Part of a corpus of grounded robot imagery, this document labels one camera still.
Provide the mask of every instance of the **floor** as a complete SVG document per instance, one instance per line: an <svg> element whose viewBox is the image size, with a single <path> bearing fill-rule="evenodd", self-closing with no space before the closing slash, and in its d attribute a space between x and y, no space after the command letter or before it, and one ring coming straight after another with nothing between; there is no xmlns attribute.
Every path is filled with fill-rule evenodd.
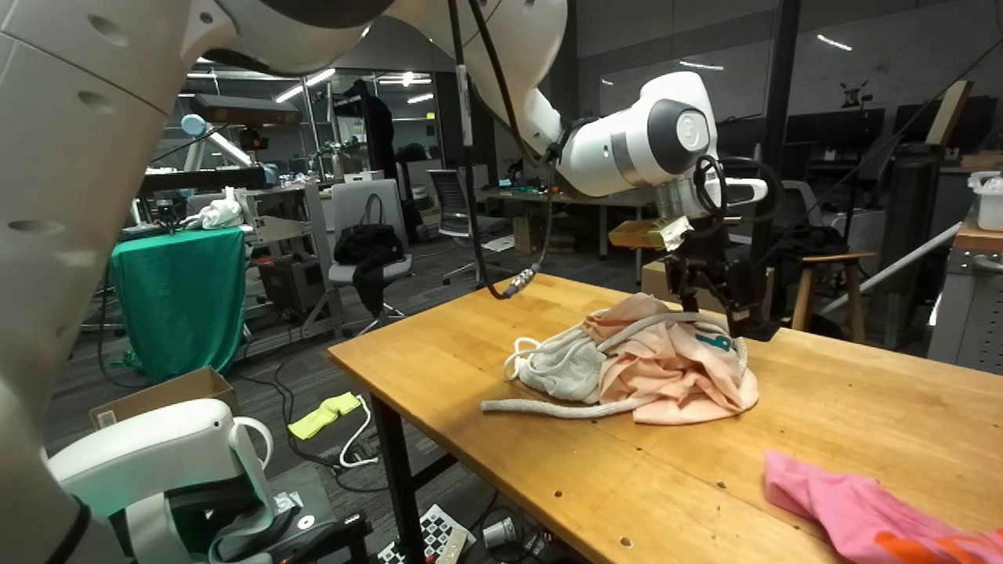
<svg viewBox="0 0 1003 564"><path fill-rule="evenodd" d="M428 307L436 307L473 288L473 274L456 279L453 284L443 284L439 279L447 269L459 267L463 256L463 246L459 246L456 241L413 243L410 253L413 253L413 277L389 288L389 300L397 305L402 309L419 312ZM525 264L530 264L530 256L525 253L507 253L503 261L495 256L495 267L503 274L519 274ZM546 264L546 274L559 274L568 279L584 279L607 288L623 288L623 292L636 288L635 253L622 253L622 251L612 251L612 256L552 253ZM368 321L355 292L342 292L342 300L345 300L347 321ZM355 380L347 380L327 361L327 347L338 339L315 339L315 340L289 345L275 354L245 357L227 375L237 385L237 403L238 403L237 409L257 416L275 434L275 457L267 471L275 488L284 492L298 488L312 506L331 517L365 510L368 521L372 523L372 534L368 537L368 548L370 556L376 556L379 548L397 540L383 466L372 463L372 466L336 474L332 466L306 462L306 454L293 451L289 434L284 432L286 421L294 421L315 409L323 397L332 397L342 393L365 393ZM78 350L70 357L70 365L50 403L50 416L46 416L50 451L61 451L64 446L82 439L90 428L88 409L93 403L127 395L130 388L122 388L122 382L127 385L137 382L121 365L109 365L108 373L109 380L97 365L93 339L82 339ZM357 423L360 416L347 416L338 425L327 428L319 439L308 441L306 446L308 457L336 462L338 446L345 446L345 439L357 428ZM428 462L436 462L443 454L436 441L425 439L418 428L407 428L407 451L413 466L425 466ZM379 454L379 441L372 428L360 434L360 447L355 447L355 454L360 457ZM525 525L537 530L530 521L514 513L514 506L506 498L495 498L495 492L462 463L456 463L428 488L419 488L419 510L428 510L431 504L439 504L473 534L479 534L483 523L495 523L503 517L519 517ZM483 548L473 548L463 556L463 562L528 562L528 556L525 551L487 556Z"/></svg>

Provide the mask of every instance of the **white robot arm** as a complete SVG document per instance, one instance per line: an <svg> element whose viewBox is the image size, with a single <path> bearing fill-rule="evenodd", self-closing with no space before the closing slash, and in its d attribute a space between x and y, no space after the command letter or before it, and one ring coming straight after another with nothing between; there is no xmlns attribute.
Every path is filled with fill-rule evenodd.
<svg viewBox="0 0 1003 564"><path fill-rule="evenodd" d="M695 75L642 88L636 107L565 130L537 92L565 33L565 0L487 0L525 142L559 147L584 193L661 185L714 149ZM0 0L0 548L9 562L113 562L121 541L70 498L41 447L53 375L74 350L185 72L227 51L275 72L347 53L376 17L448 51L448 0ZM478 25L463 60L503 113Z"/></svg>

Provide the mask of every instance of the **office chair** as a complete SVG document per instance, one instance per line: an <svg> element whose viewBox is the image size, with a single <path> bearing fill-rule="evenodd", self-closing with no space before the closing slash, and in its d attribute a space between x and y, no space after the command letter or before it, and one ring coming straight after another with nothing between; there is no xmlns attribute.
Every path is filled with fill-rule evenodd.
<svg viewBox="0 0 1003 564"><path fill-rule="evenodd" d="M472 241L473 236L473 223L479 230L479 239L483 239L483 246L487 251L507 251L514 246L512 241L512 223L506 215L473 215L472 223L472 213L468 213L468 192L463 192L463 181L462 181L462 171L459 170L431 170L431 179L433 179L433 187L436 187L436 198L439 198L439 236L443 239L456 239L456 241ZM478 264L462 264L459 269L448 269L443 277L443 284L448 284L453 279L463 277L478 269Z"/></svg>
<svg viewBox="0 0 1003 564"><path fill-rule="evenodd" d="M327 236L331 236L331 246L336 246L342 230L351 230L360 223L360 215L368 213L368 201L370 193L376 193L383 201L383 223L392 226L404 243L404 256L394 264L383 267L383 288L410 277L410 253L407 253L407 226L404 226L404 213L402 213L402 193L397 193L397 181L394 179L379 179L379 181L351 181L351 185L336 185L323 193L319 208L323 208L323 223L327 223ZM331 292L342 292L342 284L351 284L355 279L355 264L338 264L332 261L327 279L327 299ZM383 309L360 329L370 333L376 329L385 315L402 321L404 309L397 309L394 305L383 300Z"/></svg>

